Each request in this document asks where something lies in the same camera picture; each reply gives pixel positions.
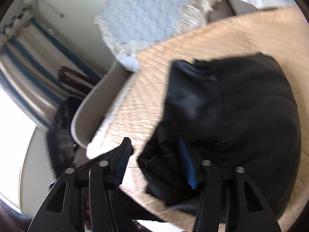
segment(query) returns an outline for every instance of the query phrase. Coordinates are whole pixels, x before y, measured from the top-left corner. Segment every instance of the white wall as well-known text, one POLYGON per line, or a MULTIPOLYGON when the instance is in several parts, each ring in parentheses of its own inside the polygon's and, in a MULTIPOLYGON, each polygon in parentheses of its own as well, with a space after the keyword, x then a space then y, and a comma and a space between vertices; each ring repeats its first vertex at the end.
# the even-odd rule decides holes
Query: white wall
POLYGON ((38 0, 38 12, 77 54, 101 73, 114 60, 94 19, 107 0, 38 0))
POLYGON ((45 132, 36 128, 24 161, 20 181, 20 209, 34 217, 56 178, 51 167, 45 132))
POLYGON ((18 16, 22 13, 23 8, 26 8, 27 5, 23 3, 23 0, 14 0, 6 14, 4 15, 3 19, 0 22, 0 32, 2 32, 4 25, 9 24, 12 22, 12 18, 14 16, 18 16))

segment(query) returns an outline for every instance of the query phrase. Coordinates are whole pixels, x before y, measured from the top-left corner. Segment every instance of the black fabric bag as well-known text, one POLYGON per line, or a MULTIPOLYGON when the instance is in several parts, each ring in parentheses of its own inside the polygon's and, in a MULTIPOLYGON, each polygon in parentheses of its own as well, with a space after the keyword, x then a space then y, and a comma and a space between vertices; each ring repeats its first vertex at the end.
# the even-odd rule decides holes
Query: black fabric bag
POLYGON ((291 86, 273 58, 172 63, 163 118, 138 164, 147 193, 195 214, 200 190, 188 184, 180 140, 200 162, 243 167, 276 217, 282 215, 296 180, 301 134, 291 86))
POLYGON ((74 155, 78 146, 71 135, 71 123, 81 103, 82 101, 75 97, 69 97, 64 101, 46 134, 49 155, 57 179, 64 170, 74 166, 74 155))

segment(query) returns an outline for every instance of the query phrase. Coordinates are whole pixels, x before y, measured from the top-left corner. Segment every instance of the black cloth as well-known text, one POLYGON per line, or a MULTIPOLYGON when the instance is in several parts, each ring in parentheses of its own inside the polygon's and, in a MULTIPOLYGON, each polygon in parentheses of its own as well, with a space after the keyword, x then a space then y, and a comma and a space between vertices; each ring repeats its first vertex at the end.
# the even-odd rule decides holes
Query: black cloth
POLYGON ((219 167, 243 167, 279 217, 291 196, 301 151, 291 86, 279 64, 257 54, 171 66, 163 118, 138 158, 147 193, 194 211, 179 140, 219 167))
POLYGON ((69 97, 58 108, 54 122, 47 134, 47 146, 57 179, 68 167, 74 167, 74 155, 78 148, 71 135, 71 123, 82 101, 69 97))

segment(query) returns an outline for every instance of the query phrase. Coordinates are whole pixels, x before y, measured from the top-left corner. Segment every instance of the striped curtain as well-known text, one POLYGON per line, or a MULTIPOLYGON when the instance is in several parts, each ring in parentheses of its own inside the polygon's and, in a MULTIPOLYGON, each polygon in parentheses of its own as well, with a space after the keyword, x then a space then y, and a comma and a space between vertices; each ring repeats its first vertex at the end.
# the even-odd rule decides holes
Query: striped curtain
POLYGON ((0 34, 0 84, 38 125, 48 128, 60 104, 86 94, 63 84, 66 66, 97 83, 101 77, 64 46, 26 10, 0 34))

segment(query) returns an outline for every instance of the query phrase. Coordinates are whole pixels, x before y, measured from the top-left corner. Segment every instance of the bright window light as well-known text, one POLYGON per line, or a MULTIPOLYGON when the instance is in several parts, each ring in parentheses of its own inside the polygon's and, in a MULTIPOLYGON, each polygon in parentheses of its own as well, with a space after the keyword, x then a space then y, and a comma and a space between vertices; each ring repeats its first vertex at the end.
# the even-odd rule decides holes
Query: bright window light
POLYGON ((35 127, 0 88, 0 193, 19 208, 20 173, 35 127))

